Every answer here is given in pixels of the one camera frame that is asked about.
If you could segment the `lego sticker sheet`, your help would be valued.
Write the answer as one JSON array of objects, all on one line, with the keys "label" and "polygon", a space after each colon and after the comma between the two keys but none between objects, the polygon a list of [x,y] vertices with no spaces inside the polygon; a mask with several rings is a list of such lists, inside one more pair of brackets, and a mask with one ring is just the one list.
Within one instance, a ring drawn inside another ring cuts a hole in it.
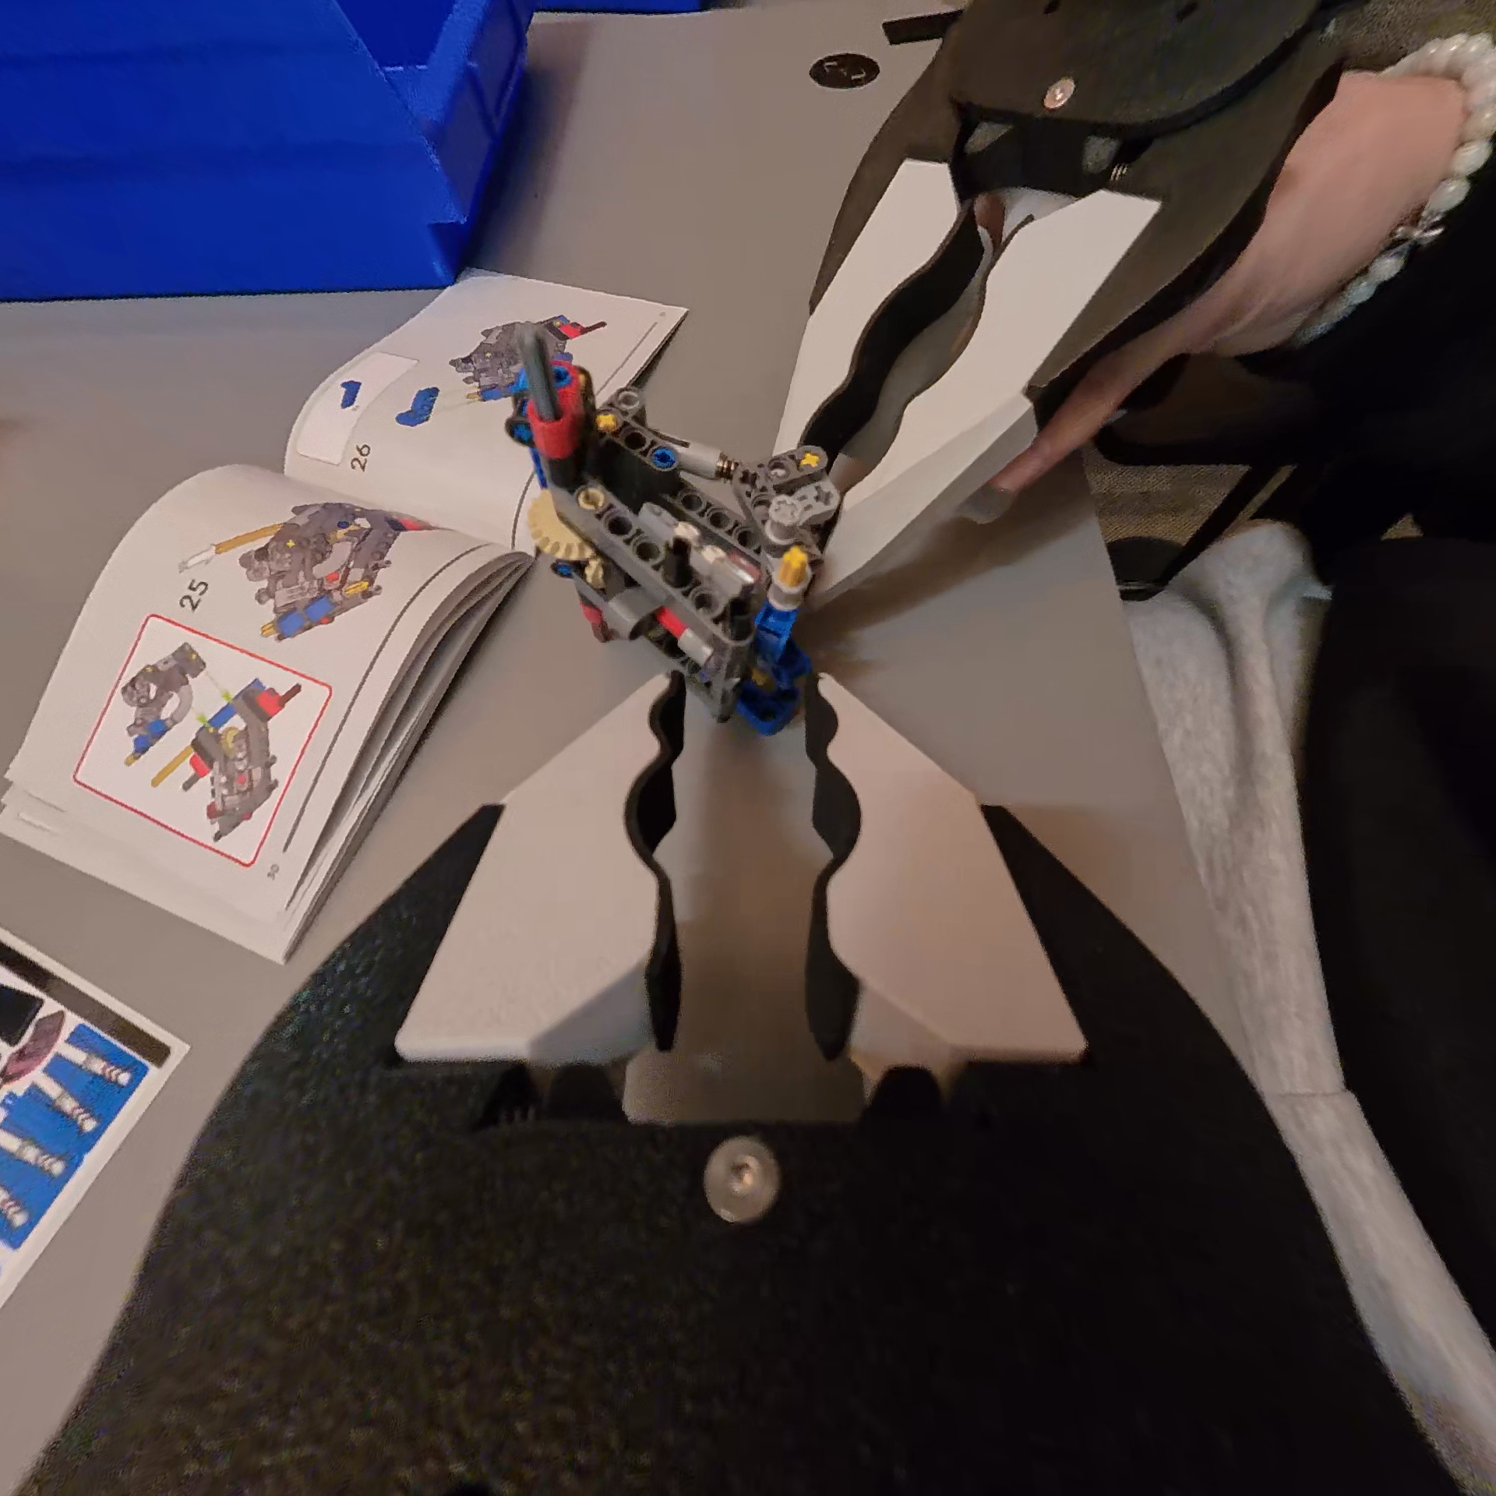
[{"label": "lego sticker sheet", "polygon": [[2,1301],[191,1053],[2,931]]}]

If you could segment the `partly built lego vehicle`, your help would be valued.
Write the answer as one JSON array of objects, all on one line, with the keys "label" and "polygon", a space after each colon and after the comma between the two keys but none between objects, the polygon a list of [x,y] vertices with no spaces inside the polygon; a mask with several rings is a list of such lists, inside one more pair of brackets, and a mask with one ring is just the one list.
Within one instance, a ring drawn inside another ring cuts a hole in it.
[{"label": "partly built lego vehicle", "polygon": [[646,640],[716,721],[779,735],[814,671],[795,629],[845,501],[833,459],[800,444],[739,463],[648,424],[636,388],[600,403],[538,326],[515,343],[505,428],[536,467],[532,542],[592,634]]}]

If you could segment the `person's right forearm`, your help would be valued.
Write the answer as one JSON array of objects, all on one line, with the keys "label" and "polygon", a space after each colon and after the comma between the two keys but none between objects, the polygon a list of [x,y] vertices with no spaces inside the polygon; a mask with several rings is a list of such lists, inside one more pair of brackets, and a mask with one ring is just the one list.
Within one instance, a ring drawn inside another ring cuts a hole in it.
[{"label": "person's right forearm", "polygon": [[1479,178],[1440,237],[1305,347],[1190,361],[1170,395],[1097,440],[1142,465],[1309,465],[1292,523],[1323,580],[1404,519],[1492,542],[1494,185]]}]

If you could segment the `blue storage bin white tag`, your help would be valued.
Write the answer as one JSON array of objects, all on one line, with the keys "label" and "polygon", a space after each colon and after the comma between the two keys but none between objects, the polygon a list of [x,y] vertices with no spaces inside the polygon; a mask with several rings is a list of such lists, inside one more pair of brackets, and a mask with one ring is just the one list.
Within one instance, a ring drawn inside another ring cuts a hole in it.
[{"label": "blue storage bin white tag", "polygon": [[426,289],[451,4],[2,4],[4,301]]}]

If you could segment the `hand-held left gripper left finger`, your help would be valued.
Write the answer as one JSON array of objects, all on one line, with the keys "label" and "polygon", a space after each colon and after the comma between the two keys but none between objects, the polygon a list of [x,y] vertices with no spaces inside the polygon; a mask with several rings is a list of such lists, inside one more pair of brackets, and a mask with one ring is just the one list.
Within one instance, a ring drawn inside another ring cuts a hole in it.
[{"label": "hand-held left gripper left finger", "polygon": [[401,1028],[413,1074],[498,1074],[502,1120],[627,1120],[629,1062],[673,1047],[683,677],[654,677],[503,796]]}]

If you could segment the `open lego instruction booklet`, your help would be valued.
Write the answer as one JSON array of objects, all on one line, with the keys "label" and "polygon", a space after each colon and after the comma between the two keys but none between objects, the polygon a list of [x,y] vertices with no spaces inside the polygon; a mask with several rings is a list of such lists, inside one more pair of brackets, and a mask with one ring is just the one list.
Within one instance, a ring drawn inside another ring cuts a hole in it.
[{"label": "open lego instruction booklet", "polygon": [[166,492],[62,648],[4,835],[286,962],[532,565],[517,328],[606,397],[685,318],[467,272],[320,384],[280,471]]}]

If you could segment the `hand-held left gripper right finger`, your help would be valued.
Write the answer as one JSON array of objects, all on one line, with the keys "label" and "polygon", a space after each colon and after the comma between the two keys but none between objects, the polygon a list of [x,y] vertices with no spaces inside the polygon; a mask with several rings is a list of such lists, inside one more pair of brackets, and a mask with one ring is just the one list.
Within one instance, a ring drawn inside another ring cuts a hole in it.
[{"label": "hand-held left gripper right finger", "polygon": [[976,793],[833,677],[806,688],[814,885],[806,1012],[864,1093],[949,1093],[976,1064],[1076,1064],[1088,1041]]}]

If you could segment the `person's right hand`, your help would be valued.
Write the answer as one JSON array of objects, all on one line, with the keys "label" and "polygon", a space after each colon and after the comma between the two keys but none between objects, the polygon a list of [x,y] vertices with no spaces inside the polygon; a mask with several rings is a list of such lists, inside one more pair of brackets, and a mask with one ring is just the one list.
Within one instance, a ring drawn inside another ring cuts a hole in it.
[{"label": "person's right hand", "polygon": [[1016,496],[1037,482],[1178,357],[1282,345],[1427,205],[1465,127],[1467,93],[1454,79],[1344,73],[1284,160],[1244,253],[1178,314],[1095,363],[991,490]]}]

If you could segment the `blue plastic storage bin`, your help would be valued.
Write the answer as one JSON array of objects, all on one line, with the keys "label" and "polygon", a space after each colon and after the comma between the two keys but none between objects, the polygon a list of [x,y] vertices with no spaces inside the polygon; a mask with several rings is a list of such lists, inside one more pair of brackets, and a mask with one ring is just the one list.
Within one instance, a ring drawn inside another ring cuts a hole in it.
[{"label": "blue plastic storage bin", "polygon": [[384,75],[432,160],[432,222],[469,224],[525,73],[529,2],[396,4],[401,60]]}]

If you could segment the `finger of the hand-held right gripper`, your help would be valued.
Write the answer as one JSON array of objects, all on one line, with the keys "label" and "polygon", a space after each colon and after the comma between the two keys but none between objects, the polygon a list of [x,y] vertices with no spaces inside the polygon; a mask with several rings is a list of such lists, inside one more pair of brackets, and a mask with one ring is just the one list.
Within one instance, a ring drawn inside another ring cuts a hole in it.
[{"label": "finger of the hand-held right gripper", "polygon": [[883,197],[804,332],[804,440],[845,501],[810,606],[904,563],[1034,442],[1032,390],[1145,235],[1147,197],[1007,197],[989,237],[955,197]]},{"label": "finger of the hand-held right gripper", "polygon": [[926,463],[995,442],[995,253],[941,162],[903,162],[820,293],[777,447]]}]

